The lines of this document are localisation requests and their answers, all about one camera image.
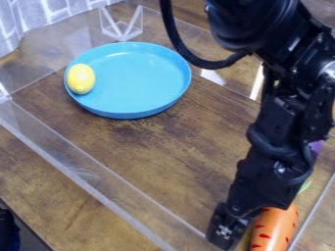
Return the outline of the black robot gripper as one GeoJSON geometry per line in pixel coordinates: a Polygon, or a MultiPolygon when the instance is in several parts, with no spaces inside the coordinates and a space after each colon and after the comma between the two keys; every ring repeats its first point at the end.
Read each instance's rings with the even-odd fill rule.
{"type": "Polygon", "coordinates": [[[311,173],[309,165],[289,166],[249,151],[236,165],[227,204],[215,208],[207,241],[220,250],[233,250],[261,208],[287,210],[311,173]]]}

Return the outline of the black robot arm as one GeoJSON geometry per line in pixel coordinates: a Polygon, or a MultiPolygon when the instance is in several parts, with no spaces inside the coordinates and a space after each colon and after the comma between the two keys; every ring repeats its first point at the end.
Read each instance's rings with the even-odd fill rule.
{"type": "Polygon", "coordinates": [[[255,54],[264,73],[251,148],[207,231],[208,241],[229,250],[264,207],[289,207],[312,173],[312,146],[333,127],[335,37],[301,0],[207,0],[207,6],[215,38],[255,54]]]}

